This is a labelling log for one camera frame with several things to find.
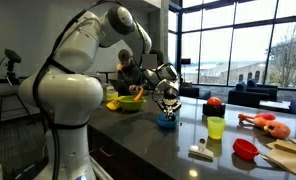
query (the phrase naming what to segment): window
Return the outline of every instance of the window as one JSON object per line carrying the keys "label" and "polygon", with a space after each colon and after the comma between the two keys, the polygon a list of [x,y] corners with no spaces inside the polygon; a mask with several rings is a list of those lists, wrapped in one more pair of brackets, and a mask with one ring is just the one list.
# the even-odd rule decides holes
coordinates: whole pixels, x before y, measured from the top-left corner
{"label": "window", "polygon": [[240,75],[239,75],[239,78],[238,78],[238,82],[241,82],[241,81],[243,81],[243,80],[244,80],[244,75],[240,74]]}
{"label": "window", "polygon": [[199,64],[200,32],[182,35],[181,58],[190,58],[191,64],[182,65],[181,72],[185,81],[197,83]]}
{"label": "window", "polygon": [[237,4],[235,24],[273,19],[276,2],[276,0],[257,0]]}
{"label": "window", "polygon": [[226,84],[232,28],[202,32],[199,83]]}
{"label": "window", "polygon": [[259,81],[259,77],[260,77],[260,71],[256,71],[256,73],[255,73],[255,80],[256,80],[256,82],[260,82]]}
{"label": "window", "polygon": [[261,64],[265,64],[267,59],[271,28],[267,25],[234,31],[228,85],[236,85],[239,74],[263,68]]}
{"label": "window", "polygon": [[202,4],[202,0],[182,0],[182,7],[192,7]]}
{"label": "window", "polygon": [[296,88],[296,23],[275,26],[270,56],[266,84]]}
{"label": "window", "polygon": [[168,33],[168,58],[169,62],[176,66],[177,35]]}
{"label": "window", "polygon": [[215,2],[215,1],[219,1],[219,0],[204,0],[204,4],[211,3],[211,2]]}
{"label": "window", "polygon": [[201,11],[182,15],[182,31],[201,29]]}
{"label": "window", "polygon": [[247,76],[247,79],[246,80],[249,80],[252,78],[252,73],[248,73],[248,76]]}
{"label": "window", "polygon": [[168,11],[168,29],[177,32],[177,14]]}
{"label": "window", "polygon": [[279,0],[277,18],[295,16],[296,15],[296,0]]}
{"label": "window", "polygon": [[202,28],[204,29],[232,24],[234,9],[234,6],[227,6],[224,8],[204,10]]}

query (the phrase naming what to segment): dark cabinet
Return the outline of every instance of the dark cabinet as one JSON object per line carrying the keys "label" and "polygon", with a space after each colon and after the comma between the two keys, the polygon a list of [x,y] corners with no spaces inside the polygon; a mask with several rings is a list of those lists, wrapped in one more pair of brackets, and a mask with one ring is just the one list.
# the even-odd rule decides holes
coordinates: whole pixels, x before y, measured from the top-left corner
{"label": "dark cabinet", "polygon": [[172,179],[90,126],[88,141],[90,155],[113,179]]}

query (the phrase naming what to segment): orange toy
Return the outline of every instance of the orange toy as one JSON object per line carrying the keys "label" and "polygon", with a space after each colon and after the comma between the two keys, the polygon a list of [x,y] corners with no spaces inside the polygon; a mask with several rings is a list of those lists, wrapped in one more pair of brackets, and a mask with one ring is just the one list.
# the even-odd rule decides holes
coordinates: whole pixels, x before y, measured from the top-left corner
{"label": "orange toy", "polygon": [[255,117],[247,116],[245,114],[238,114],[239,121],[247,121],[254,124],[256,127],[263,128],[272,137],[278,139],[285,139],[290,134],[290,129],[287,125],[275,121],[275,115],[272,113],[260,113]]}

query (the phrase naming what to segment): wall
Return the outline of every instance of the wall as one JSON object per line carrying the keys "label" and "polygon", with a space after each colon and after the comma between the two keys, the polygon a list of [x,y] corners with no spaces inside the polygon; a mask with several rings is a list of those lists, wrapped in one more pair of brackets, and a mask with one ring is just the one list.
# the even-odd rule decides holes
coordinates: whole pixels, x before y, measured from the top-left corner
{"label": "wall", "polygon": [[[143,9],[128,8],[139,24],[150,34],[149,16],[154,11],[159,11],[158,1],[149,0],[150,5]],[[15,72],[19,77],[27,77],[38,71],[49,55],[53,43],[66,23],[79,11],[92,5],[91,0],[3,0],[0,1],[0,60],[4,57],[4,49],[12,49],[21,56],[22,62],[15,64]],[[92,9],[97,16],[101,16],[109,4]],[[85,74],[94,74],[95,71],[115,70],[117,53],[122,48],[128,49],[122,41],[116,45],[98,50],[96,62]],[[116,59],[107,63],[107,59]],[[0,67],[0,78],[6,73],[6,67]],[[0,92],[17,89],[8,84],[0,84]],[[9,98],[4,102],[4,108],[18,107],[16,99]],[[28,106],[31,113],[38,113],[38,109]],[[11,117],[23,116],[23,111],[14,112]]]}
{"label": "wall", "polygon": [[159,1],[161,9],[149,13],[149,32],[151,34],[152,48],[160,49],[167,62],[168,58],[168,10],[169,0]]}

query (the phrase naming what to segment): cushion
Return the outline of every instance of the cushion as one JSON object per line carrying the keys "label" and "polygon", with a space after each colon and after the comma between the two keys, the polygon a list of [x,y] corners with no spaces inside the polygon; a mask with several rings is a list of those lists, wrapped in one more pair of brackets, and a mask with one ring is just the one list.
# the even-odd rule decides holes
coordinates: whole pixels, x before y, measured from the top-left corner
{"label": "cushion", "polygon": [[236,91],[245,91],[246,90],[246,84],[245,82],[239,82],[236,84]]}
{"label": "cushion", "polygon": [[257,87],[257,82],[256,82],[256,80],[255,79],[249,79],[248,81],[247,81],[247,86],[248,87]]}

